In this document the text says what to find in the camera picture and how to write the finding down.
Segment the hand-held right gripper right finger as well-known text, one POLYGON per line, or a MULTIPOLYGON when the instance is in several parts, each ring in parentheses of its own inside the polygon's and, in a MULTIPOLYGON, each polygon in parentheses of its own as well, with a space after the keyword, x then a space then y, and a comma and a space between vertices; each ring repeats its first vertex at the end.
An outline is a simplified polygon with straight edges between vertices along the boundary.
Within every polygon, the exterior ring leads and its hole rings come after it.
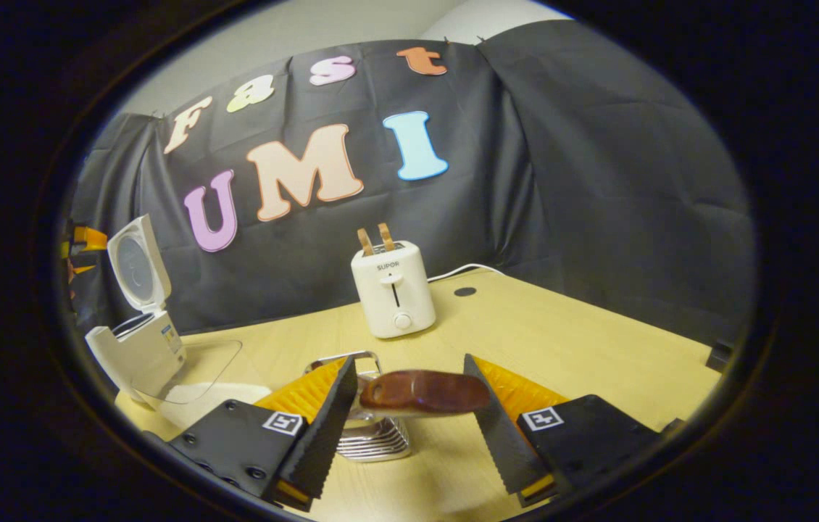
POLYGON ((471 354, 465 374, 489 391, 475 419, 504 488, 522 508, 611 476, 682 424, 675 418, 655 431, 597 394, 565 399, 471 354))

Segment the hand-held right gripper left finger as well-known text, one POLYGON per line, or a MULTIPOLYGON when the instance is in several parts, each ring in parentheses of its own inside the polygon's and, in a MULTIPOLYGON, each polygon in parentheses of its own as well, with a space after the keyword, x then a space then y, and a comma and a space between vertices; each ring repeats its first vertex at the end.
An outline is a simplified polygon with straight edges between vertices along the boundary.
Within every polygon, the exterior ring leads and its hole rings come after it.
POLYGON ((227 399, 167 442, 167 452, 274 505, 308 511, 319 499, 357 393, 354 357, 290 383, 316 412, 227 399))

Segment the brown wooden spoon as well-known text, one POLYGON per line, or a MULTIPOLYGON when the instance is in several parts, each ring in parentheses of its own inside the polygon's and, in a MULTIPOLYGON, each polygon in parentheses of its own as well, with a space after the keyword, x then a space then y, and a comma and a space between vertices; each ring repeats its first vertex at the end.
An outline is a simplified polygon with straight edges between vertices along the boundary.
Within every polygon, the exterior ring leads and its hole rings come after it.
POLYGON ((359 405, 400 418, 446 417, 488 407, 491 393, 475 376, 436 370, 397 370, 370 380, 359 405))

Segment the white rice cooker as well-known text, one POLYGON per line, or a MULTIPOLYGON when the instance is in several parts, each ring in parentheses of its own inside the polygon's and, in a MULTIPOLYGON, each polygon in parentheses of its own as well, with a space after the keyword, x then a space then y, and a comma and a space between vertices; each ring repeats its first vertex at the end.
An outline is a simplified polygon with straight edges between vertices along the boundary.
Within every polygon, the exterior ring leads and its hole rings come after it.
POLYGON ((122 296, 137 310, 115 329, 99 325, 85 340, 118 389, 144 404, 185 365, 187 354, 167 311, 171 283, 151 218, 131 221, 108 242, 112 273, 122 296))

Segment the white rice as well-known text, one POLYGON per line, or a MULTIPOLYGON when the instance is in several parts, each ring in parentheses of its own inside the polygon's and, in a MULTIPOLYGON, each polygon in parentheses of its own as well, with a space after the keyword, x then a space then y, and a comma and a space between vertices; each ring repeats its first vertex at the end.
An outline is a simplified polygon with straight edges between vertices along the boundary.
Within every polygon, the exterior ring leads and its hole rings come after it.
POLYGON ((271 392, 273 392, 271 389, 260 386, 260 384, 223 382, 176 384, 167 391, 164 399, 158 402, 155 409, 165 419, 183 430, 195 424, 227 400, 254 404, 271 392))

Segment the clear plastic box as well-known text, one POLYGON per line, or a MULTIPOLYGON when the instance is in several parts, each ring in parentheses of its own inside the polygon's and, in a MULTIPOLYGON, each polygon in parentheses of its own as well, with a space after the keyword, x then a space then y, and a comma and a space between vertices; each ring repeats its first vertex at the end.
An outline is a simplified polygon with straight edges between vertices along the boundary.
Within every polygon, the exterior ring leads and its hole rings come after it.
POLYGON ((243 344, 237 340, 184 344, 178 356, 158 359, 135 374, 130 384, 132 391, 157 412, 155 406, 176 384, 217 382, 268 387, 243 344))

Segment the white toaster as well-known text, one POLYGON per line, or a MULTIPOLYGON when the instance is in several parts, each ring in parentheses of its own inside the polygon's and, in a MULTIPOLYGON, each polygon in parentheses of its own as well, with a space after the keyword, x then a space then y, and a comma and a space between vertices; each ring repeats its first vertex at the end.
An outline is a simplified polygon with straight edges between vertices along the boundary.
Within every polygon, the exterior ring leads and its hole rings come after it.
POLYGON ((351 271, 373 336, 390 339, 435 324, 435 305, 422 252, 412 242, 396 241, 392 251, 377 245, 369 257, 356 252, 351 271))

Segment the black table clamp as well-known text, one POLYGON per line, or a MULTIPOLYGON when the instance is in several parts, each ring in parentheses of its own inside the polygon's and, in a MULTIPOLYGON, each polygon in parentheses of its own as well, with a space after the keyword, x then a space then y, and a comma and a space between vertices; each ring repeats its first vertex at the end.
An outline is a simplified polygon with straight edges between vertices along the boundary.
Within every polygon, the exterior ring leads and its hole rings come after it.
POLYGON ((715 341, 715 343, 711 344, 707 361, 705 361, 705 367, 717 371, 718 373, 724 373, 726 367, 730 363, 732 354, 732 347, 721 343, 721 341, 715 341))

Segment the black backdrop cloth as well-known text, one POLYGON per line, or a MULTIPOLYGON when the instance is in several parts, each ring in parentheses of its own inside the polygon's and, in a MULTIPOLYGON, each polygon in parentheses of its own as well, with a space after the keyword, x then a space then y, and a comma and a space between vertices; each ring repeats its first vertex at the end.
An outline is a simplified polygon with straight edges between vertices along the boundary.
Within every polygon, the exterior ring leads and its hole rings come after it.
POLYGON ((575 21, 317 49, 171 115, 119 115, 70 217, 111 236, 142 215, 182 334, 357 302, 356 232, 379 222, 432 275, 492 265, 704 344, 737 340, 753 310, 730 153, 667 79, 575 21))

